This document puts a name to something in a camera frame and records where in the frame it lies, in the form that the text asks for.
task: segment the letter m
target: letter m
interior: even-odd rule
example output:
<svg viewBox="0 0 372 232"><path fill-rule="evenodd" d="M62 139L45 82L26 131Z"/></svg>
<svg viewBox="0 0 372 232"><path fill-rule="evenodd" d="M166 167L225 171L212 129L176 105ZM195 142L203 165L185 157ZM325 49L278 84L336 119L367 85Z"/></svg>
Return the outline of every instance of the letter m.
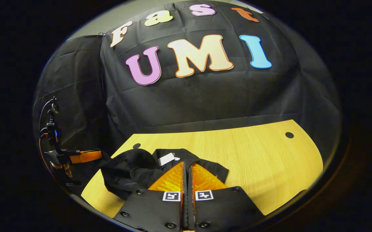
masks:
<svg viewBox="0 0 372 232"><path fill-rule="evenodd" d="M205 35L202 39L201 48L195 47L185 39L168 43L167 47L174 50L177 67L179 68L175 75L185 77L195 73L195 69L189 67L187 60L190 60L199 71L205 71L209 56L211 61L209 69L221 71L233 68L233 63L228 60L223 49L222 39L221 35Z"/></svg>

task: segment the cable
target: cable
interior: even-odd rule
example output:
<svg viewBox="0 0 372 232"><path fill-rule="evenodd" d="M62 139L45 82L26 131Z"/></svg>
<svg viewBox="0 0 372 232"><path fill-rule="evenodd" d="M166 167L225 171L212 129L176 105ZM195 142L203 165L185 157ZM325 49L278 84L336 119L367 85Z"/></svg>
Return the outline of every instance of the cable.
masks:
<svg viewBox="0 0 372 232"><path fill-rule="evenodd" d="M58 182L58 180L54 177L52 171L50 170L49 166L47 165L46 160L44 159L43 152L41 151L41 138L38 140L38 146L40 148L41 158L43 158L44 164L46 165L47 169L49 170L49 173L52 175L54 180Z"/></svg>
<svg viewBox="0 0 372 232"><path fill-rule="evenodd" d="M41 109L41 113L40 113L40 118L38 119L38 132L40 133L41 131L41 128L40 128L40 125L41 125L41 115L43 115L43 111L44 111L44 108L47 106L47 104L49 104L51 102L51 100L49 100L48 102L46 102L46 104L43 106L43 109Z"/></svg>

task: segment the black mount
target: black mount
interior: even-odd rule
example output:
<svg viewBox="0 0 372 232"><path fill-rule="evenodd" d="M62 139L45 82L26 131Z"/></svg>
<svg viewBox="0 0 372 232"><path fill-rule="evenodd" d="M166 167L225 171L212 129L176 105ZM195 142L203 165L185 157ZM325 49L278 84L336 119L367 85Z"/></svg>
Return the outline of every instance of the black mount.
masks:
<svg viewBox="0 0 372 232"><path fill-rule="evenodd" d="M191 217L183 217L181 213L186 212L185 210L181 212L180 200L165 200L168 193L174 192L138 189L132 192L114 219L148 232L175 232L181 229L197 232L230 232L239 231L264 218L258 207L239 186L201 192L201 195L196 194L193 197L194 209L193 200L183 196L183 205L188 204L192 207ZM188 222L182 223L185 218L188 218Z"/></svg>
<svg viewBox="0 0 372 232"><path fill-rule="evenodd" d="M61 149L60 148L60 138L61 138L61 128L58 126L58 123L56 122L54 115L55 113L59 113L60 107L58 105L56 97L53 97L50 99L47 103L52 104L52 107L50 110L48 110L48 115L50 116L49 122L46 124L46 127L40 130L40 137L47 137L49 139L50 145L54 146L55 150L45 152L46 158L55 164L70 164L70 156L72 155L78 155L80 154L79 150L67 150L67 149ZM66 186L82 186L82 183L80 181L73 181L68 176L64 177L65 185Z"/></svg>

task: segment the black cloth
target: black cloth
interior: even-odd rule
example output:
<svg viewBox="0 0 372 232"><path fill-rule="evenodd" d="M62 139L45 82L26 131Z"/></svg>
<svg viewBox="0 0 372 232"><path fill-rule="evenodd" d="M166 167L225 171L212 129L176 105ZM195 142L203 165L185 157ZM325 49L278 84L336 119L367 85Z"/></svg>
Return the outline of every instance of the black cloth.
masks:
<svg viewBox="0 0 372 232"><path fill-rule="evenodd" d="M159 166L158 159L169 153L175 153L179 160L172 160ZM164 173L180 162L185 162L186 170L193 163L198 163L223 183L229 170L218 163L199 159L186 149L156 149L153 154L143 149L125 151L114 158L102 152L103 158L98 163L104 178L104 185L109 192L126 200L138 188L149 188Z"/></svg>
<svg viewBox="0 0 372 232"><path fill-rule="evenodd" d="M189 7L207 4L214 15L194 16ZM114 153L134 133L171 133L238 128L294 120L316 144L325 164L337 148L341 111L331 74L315 50L297 32L269 13L245 8L259 22L243 18L230 3L183 1L142 12L116 22L105 36L82 36L64 42L48 60L36 88L33 127L38 144L39 127L47 120L41 109L58 98L56 115L63 128L62 148ZM169 10L169 22L145 26L146 17ZM124 38L110 47L112 31L128 21ZM209 34L223 37L226 55L234 67L224 71L198 71L177 78L176 57L169 42L186 39L200 47ZM272 63L269 69L250 65L251 52L240 35L253 35ZM151 73L143 51L158 46L160 79L137 84L126 60L140 55L144 75ZM52 150L42 141L43 151ZM83 182L79 194L98 170L93 162L71 166L73 178Z"/></svg>

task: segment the blue letter i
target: blue letter i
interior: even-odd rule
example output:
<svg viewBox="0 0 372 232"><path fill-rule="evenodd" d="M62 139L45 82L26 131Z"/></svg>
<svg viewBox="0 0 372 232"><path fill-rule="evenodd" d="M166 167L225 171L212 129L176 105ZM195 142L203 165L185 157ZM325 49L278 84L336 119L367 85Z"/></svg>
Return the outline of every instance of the blue letter i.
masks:
<svg viewBox="0 0 372 232"><path fill-rule="evenodd" d="M257 69L267 69L272 67L272 63L268 61L262 49L260 38L252 35L241 35L239 38L245 41L249 47L252 54L252 62L250 63L252 67Z"/></svg>

